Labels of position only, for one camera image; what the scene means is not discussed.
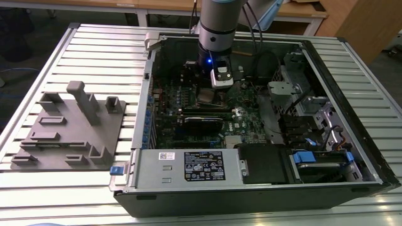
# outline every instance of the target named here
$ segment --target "wooden cabinet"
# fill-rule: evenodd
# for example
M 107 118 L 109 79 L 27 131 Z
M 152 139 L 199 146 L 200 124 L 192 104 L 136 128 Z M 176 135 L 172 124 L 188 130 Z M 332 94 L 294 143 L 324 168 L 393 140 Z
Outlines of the wooden cabinet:
M 320 0 L 328 12 L 316 36 L 343 37 L 369 64 L 402 27 L 402 0 Z

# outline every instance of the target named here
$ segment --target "white sticker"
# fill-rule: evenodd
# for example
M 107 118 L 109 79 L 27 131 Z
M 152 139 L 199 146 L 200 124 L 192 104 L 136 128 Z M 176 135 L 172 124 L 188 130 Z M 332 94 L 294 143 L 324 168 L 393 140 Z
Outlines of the white sticker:
M 175 160 L 174 152 L 159 152 L 159 160 Z
M 125 7 L 133 7 L 135 5 L 132 4 L 116 4 L 117 6 L 125 6 Z
M 319 14 L 312 14 L 311 17 L 322 17 L 322 18 L 326 18 L 327 16 L 326 16 L 326 15 L 319 15 Z

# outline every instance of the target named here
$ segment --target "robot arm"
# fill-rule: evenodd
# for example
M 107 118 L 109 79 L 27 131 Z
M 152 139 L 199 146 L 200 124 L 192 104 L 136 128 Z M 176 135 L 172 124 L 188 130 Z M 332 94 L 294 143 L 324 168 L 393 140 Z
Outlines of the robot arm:
M 271 24 L 283 0 L 251 0 L 250 5 L 259 8 L 258 17 L 264 25 Z M 202 73 L 211 77 L 214 89 L 232 86 L 230 53 L 242 7 L 247 0 L 203 0 L 199 34 L 199 66 Z

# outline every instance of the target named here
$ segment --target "power supply label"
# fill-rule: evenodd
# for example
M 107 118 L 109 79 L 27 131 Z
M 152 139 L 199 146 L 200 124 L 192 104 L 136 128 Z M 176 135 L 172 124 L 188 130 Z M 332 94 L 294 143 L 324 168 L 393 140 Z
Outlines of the power supply label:
M 222 152 L 184 152 L 184 179 L 226 180 Z

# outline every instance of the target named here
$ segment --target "slotted metal surface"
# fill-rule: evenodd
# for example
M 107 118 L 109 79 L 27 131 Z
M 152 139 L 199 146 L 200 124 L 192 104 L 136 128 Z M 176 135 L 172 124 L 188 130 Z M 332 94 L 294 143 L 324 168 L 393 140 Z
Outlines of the slotted metal surface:
M 108 95 L 127 101 L 119 134 L 115 162 L 129 159 L 131 137 L 137 111 L 145 57 L 143 40 L 149 31 L 187 33 L 182 29 L 137 28 L 83 24 L 69 29 L 65 40 L 51 56 L 43 81 L 23 105 L 21 119 L 13 117 L 9 138 L 0 152 L 0 225 L 35 223 L 64 225 L 145 224 L 210 225 L 399 225 L 402 222 L 402 188 L 375 197 L 358 198 L 330 210 L 306 210 L 262 214 L 200 216 L 196 218 L 132 218 L 108 190 L 108 172 L 21 172 L 11 169 L 20 140 L 29 132 L 41 106 L 35 102 L 44 91 L 61 92 L 69 80 L 85 82 L 85 91 L 96 99 Z M 374 138 L 394 173 L 402 177 L 401 108 L 347 45 L 335 38 L 264 35 L 268 38 L 310 39 L 348 99 L 361 121 Z M 124 184 L 117 177 L 117 185 Z

